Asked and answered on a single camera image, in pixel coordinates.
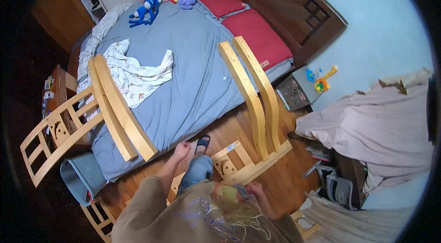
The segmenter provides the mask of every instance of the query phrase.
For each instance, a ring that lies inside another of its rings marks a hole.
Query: jeans
[[[204,179],[210,179],[213,175],[213,162],[210,156],[201,155],[193,158],[188,164],[188,170],[182,177],[176,196],[183,193],[188,187],[191,187]]]

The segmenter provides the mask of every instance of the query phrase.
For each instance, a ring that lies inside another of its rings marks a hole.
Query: wooden floor
[[[298,110],[294,113],[288,112],[283,107],[280,98],[277,98],[280,111],[279,138],[280,142],[284,142],[287,139],[286,134],[289,131],[295,130],[295,119],[307,114],[307,112],[306,110]],[[204,134],[211,136],[211,142],[207,149],[207,155],[209,156],[221,151],[234,141],[239,140],[253,162],[256,164],[260,161],[253,146],[251,122],[245,104],[231,110],[192,138],[190,140],[192,142],[192,150],[194,150],[196,146],[196,140],[199,136]],[[316,172],[307,178],[302,178],[306,170],[316,162],[311,158],[309,152],[306,151],[306,143],[302,140],[290,141],[293,147],[292,150],[256,179],[256,181],[262,183],[269,203],[278,215],[296,211],[306,199],[305,192],[315,190],[320,185],[320,180]],[[268,141],[267,147],[269,153],[273,152],[268,145]],[[234,151],[230,153],[232,153],[229,155],[231,161],[236,164],[239,158],[237,157],[235,159],[237,155]],[[190,152],[189,156],[179,164],[175,176],[187,170],[187,164],[193,154],[194,152]],[[133,197],[141,180],[144,177],[154,175],[158,172],[171,155],[172,152],[164,154],[139,169],[135,169],[124,175],[115,183],[107,185],[100,191],[99,195],[102,196],[103,201],[115,218],[118,218],[122,210],[126,207],[125,202]],[[215,176],[213,180],[222,180],[216,170],[214,170],[214,172]],[[168,195],[170,201],[172,201],[174,197],[173,192]]]

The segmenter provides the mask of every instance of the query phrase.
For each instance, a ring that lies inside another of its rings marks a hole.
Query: brown t-shirt
[[[245,200],[236,188],[203,180],[165,204],[155,177],[143,180],[118,217],[112,242],[303,242],[292,218],[271,221],[253,195]]]

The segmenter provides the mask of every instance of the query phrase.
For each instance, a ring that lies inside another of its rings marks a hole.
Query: light blue wall
[[[404,184],[386,187],[369,194],[362,209],[400,209],[418,205],[426,189],[429,173],[425,173]]]
[[[331,88],[312,104],[324,108],[378,78],[433,69],[429,39],[411,0],[327,0],[348,22],[345,32],[309,67],[339,71]]]

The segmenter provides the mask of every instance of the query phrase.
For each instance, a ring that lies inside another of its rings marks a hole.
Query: small box
[[[45,81],[45,90],[50,90],[52,87],[53,79],[52,76],[48,76],[48,79]]]
[[[52,91],[46,91],[43,99],[52,99],[54,97],[54,93]]]
[[[306,67],[294,71],[288,78],[276,87],[286,109],[292,112],[310,105],[321,93],[315,90],[314,83],[306,77]]]

